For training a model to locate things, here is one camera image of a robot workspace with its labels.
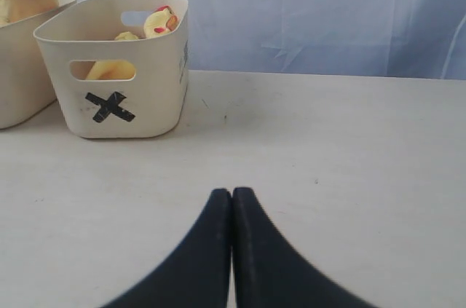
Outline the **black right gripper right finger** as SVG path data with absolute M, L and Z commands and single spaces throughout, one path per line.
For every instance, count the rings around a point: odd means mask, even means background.
M 367 307 L 302 257 L 272 223 L 254 191 L 233 191 L 233 268 L 238 307 Z

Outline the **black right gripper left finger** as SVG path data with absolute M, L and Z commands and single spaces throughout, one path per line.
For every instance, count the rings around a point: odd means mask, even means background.
M 232 255 L 232 196 L 210 193 L 202 212 L 172 253 L 106 307 L 224 308 Z

